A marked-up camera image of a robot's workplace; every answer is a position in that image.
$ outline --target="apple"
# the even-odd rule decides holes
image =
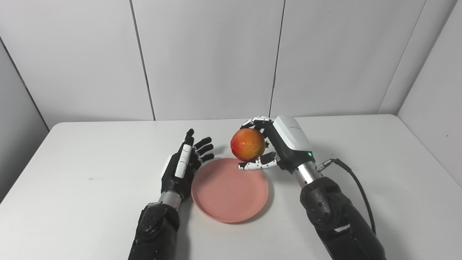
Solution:
[[[240,129],[231,139],[231,152],[241,161],[250,161],[261,156],[265,148],[263,134],[253,128]]]

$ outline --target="robotic finger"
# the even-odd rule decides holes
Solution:
[[[241,162],[238,168],[242,170],[260,170],[268,169],[278,165],[279,156],[275,152],[264,154],[248,162]]]

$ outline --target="white table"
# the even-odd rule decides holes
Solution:
[[[0,204],[0,259],[126,260],[140,211],[157,201],[162,167],[185,132],[211,136],[217,157],[232,157],[229,141],[244,121],[56,125]],[[298,121],[318,162],[341,158],[359,177],[389,260],[461,257],[462,188],[397,117]],[[346,172],[323,173],[367,216]],[[270,198],[253,221],[219,223],[182,204],[176,259],[329,260],[296,181],[276,168],[266,174]]]

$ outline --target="fingertip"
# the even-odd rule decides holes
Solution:
[[[187,132],[186,132],[186,135],[187,136],[192,136],[194,134],[194,129],[190,128]]]

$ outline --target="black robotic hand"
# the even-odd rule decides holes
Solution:
[[[206,137],[193,145],[193,134],[190,129],[179,150],[167,159],[160,199],[141,212],[128,260],[174,259],[180,226],[178,208],[191,193],[194,173],[202,163],[214,158],[206,154],[213,149],[212,139]]]

